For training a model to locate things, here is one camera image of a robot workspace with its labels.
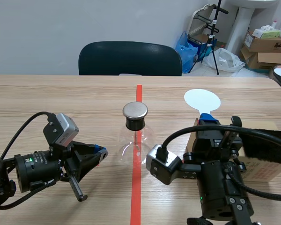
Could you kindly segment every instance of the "robotic arm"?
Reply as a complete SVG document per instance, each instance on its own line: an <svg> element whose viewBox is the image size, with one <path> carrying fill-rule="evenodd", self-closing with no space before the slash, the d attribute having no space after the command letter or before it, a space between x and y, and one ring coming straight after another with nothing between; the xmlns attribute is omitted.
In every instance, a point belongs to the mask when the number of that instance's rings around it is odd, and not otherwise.
<svg viewBox="0 0 281 225"><path fill-rule="evenodd" d="M281 195L263 193L244 185L241 173L246 172L246 167L237 158L243 142L237 135L258 137L279 147L281 139L242 128L239 117L231 119L232 124L226 126L211 115L202 114L197 126L173 133L147 154L146 168L162 183L169 185L176 178L197 179L203 216L189 218L188 225L212 225L206 219L229 221L226 225L261 225L250 219L254 211L247 192L281 201ZM191 132L196 132L192 152L185 153L182 161L167 150L167 145L176 137Z"/></svg>
<svg viewBox="0 0 281 225"><path fill-rule="evenodd" d="M4 159L21 131L42 114L48 116L48 124L43 132L49 149ZM0 158L0 210L8 210L21 204L34 194L55 185L57 181L69 182L77 200L86 200L88 196L81 191L79 182L107 157L108 151L98 145L73 141L78 132L74 121L62 113L56 116L53 113L39 112L32 116L15 134ZM13 169L16 169L20 191L30 192L14 203L2 205L8 198L13 197L16 191L15 182L8 178Z"/></svg>

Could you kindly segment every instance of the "blue plastic bag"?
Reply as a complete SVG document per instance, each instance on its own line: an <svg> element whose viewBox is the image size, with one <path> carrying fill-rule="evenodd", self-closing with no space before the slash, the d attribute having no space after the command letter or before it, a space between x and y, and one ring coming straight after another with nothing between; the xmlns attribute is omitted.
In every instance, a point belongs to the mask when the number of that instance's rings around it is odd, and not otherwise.
<svg viewBox="0 0 281 225"><path fill-rule="evenodd" d="M193 47L187 42L186 31L183 31L175 49L179 53L182 60L182 73L189 73L193 65L193 58L198 52L198 48Z"/></svg>

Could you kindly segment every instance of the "metal lid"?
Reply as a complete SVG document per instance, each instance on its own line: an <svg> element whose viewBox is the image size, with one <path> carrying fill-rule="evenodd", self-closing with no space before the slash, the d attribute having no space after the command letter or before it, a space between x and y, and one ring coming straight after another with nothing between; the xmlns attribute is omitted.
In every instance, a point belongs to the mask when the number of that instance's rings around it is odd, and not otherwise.
<svg viewBox="0 0 281 225"><path fill-rule="evenodd" d="M148 113L148 107L142 102L130 102L123 108L123 115L130 120L143 119Z"/></svg>

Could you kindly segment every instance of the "chair backrest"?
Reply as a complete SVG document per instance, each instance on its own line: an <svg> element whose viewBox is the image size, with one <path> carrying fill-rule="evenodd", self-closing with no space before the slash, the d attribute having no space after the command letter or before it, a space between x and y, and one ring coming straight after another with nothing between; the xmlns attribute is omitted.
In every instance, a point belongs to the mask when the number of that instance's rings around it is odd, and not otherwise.
<svg viewBox="0 0 281 225"><path fill-rule="evenodd" d="M103 41L85 46L79 55L79 75L138 74L181 76L175 49L142 42Z"/></svg>

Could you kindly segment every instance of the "sink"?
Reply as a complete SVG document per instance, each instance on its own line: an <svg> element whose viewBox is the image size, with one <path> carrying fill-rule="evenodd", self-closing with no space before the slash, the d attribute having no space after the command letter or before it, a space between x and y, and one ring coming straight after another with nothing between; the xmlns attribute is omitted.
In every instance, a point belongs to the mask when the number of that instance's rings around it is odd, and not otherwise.
<svg viewBox="0 0 281 225"><path fill-rule="evenodd" d="M238 6L239 11L234 22L230 37L226 44L226 49L238 54L244 41L244 37L250 25L250 21L256 8L268 8L278 2L278 0L228 0L232 5Z"/></svg>
<svg viewBox="0 0 281 225"><path fill-rule="evenodd" d="M228 0L232 5L243 8L268 8L277 0Z"/></svg>

